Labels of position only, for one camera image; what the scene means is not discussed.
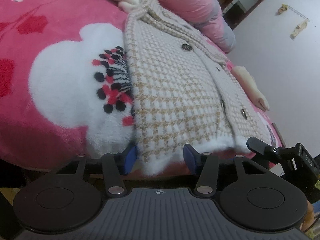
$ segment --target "pink plush blanket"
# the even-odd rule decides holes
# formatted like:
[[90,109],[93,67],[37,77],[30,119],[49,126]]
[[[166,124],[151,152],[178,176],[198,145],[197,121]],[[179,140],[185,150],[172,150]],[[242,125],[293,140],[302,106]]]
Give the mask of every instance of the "pink plush blanket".
[[108,0],[0,4],[0,158],[46,170],[75,155],[124,150],[134,139],[126,14]]

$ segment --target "black cable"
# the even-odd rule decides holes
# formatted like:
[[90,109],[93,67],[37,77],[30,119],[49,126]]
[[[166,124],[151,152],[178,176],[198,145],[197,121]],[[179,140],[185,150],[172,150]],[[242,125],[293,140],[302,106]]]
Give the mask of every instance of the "black cable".
[[320,215],[317,216],[316,220],[312,223],[311,226],[309,226],[309,227],[304,231],[304,233],[308,232],[308,231],[318,222],[319,219],[320,219]]

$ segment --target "metal screw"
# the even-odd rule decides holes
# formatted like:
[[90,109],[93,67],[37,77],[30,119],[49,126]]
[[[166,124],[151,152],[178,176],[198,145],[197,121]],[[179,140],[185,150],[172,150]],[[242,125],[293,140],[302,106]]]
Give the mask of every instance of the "metal screw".
[[209,186],[200,186],[197,188],[197,191],[201,194],[210,194],[213,189]]
[[113,195],[120,195],[121,193],[124,192],[124,188],[123,187],[119,187],[119,186],[114,186],[108,189],[110,194]]

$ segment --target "beige and white knit sweater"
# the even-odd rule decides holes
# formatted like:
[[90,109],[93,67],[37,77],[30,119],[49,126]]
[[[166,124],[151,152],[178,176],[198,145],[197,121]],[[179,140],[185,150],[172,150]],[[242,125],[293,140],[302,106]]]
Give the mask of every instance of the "beige and white knit sweater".
[[157,0],[141,0],[129,14],[125,46],[145,174],[183,161],[186,143],[199,152],[234,147],[247,153],[251,136],[270,142],[243,89],[226,69],[226,57]]

